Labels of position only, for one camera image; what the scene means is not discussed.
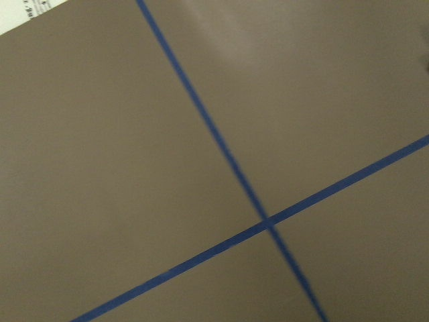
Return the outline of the clear plastic bag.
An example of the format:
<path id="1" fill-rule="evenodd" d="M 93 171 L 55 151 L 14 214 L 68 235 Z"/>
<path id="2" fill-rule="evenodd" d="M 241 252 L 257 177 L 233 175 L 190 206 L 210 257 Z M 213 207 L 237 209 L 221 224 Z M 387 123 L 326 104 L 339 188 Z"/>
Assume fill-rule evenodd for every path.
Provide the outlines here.
<path id="1" fill-rule="evenodd" d="M 67 0 L 0 0 L 1 35 L 65 2 Z"/>

